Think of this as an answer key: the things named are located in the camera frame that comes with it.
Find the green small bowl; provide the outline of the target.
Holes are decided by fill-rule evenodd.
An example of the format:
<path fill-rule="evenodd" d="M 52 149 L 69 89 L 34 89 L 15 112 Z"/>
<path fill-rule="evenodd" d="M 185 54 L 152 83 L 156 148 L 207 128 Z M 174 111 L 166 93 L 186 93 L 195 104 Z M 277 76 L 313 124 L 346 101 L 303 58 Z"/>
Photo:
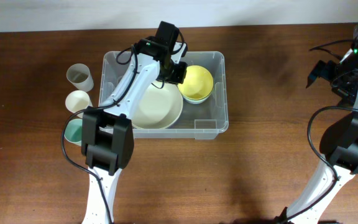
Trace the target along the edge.
<path fill-rule="evenodd" d="M 209 98 L 210 95 L 211 94 L 208 94 L 208 95 L 191 95 L 191 96 L 182 95 L 182 97 L 188 103 L 191 103 L 193 105 L 198 105 L 198 104 L 201 104 L 201 103 L 205 102 Z"/>

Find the cream cup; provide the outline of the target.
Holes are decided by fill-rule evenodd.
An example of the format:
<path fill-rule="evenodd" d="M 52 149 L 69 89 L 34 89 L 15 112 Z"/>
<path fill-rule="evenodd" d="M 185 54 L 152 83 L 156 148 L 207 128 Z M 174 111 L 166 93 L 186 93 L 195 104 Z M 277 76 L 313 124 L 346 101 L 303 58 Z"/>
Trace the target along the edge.
<path fill-rule="evenodd" d="M 82 90 L 75 90 L 71 92 L 65 99 L 65 106 L 67 110 L 72 113 L 87 109 L 87 107 L 92 105 L 90 96 L 87 92 Z"/>

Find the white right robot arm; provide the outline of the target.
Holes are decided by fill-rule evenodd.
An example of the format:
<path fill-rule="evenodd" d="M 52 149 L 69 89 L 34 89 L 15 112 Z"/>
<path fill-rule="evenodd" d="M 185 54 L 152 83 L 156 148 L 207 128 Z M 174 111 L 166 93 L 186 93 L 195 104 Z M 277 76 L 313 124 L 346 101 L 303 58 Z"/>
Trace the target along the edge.
<path fill-rule="evenodd" d="M 274 218 L 274 223 L 319 223 L 335 195 L 358 174 L 358 25 L 348 41 L 350 49 L 337 56 L 337 62 L 319 61 L 308 75 L 308 86 L 323 78 L 341 97 L 338 105 L 313 113 L 308 121 L 308 141 L 312 141 L 312 123 L 321 112 L 344 110 L 348 114 L 324 132 L 319 148 L 312 147 L 319 158 L 318 167 L 302 194 Z"/>

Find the green cup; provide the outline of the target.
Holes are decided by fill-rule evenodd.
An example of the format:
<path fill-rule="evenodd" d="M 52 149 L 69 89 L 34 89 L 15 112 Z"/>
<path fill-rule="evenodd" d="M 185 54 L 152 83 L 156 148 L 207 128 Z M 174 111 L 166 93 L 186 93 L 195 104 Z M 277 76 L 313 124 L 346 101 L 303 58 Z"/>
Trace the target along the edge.
<path fill-rule="evenodd" d="M 82 140 L 82 119 L 73 119 L 71 120 L 65 129 L 64 138 L 77 146 L 81 146 Z"/>

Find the yellow small bowl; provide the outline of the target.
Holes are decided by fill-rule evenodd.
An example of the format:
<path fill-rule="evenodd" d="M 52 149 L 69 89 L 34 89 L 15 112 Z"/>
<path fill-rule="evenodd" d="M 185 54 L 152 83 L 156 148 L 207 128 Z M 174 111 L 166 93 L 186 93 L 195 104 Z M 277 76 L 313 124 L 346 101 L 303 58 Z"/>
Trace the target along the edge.
<path fill-rule="evenodd" d="M 214 80 L 209 70 L 199 65 L 191 65 L 186 68 L 185 79 L 178 84 L 178 89 L 186 98 L 202 100 L 210 95 L 213 85 Z"/>

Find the grey cup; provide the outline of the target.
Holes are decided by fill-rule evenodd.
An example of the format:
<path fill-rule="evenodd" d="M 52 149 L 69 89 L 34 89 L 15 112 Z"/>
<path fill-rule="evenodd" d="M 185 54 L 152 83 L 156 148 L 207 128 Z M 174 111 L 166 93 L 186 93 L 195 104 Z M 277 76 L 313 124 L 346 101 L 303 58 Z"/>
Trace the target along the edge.
<path fill-rule="evenodd" d="M 77 89 L 89 92 L 94 87 L 93 77 L 89 68 L 82 63 L 72 65 L 66 73 L 67 80 Z"/>

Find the cream bowl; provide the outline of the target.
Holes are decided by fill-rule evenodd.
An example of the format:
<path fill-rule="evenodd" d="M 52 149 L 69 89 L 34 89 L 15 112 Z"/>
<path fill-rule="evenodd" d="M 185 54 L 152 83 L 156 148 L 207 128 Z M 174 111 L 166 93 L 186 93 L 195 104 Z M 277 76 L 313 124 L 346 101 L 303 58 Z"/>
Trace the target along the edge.
<path fill-rule="evenodd" d="M 137 129 L 166 129 L 172 126 L 183 110 L 183 97 L 174 84 L 154 81 L 146 89 L 132 118 Z"/>

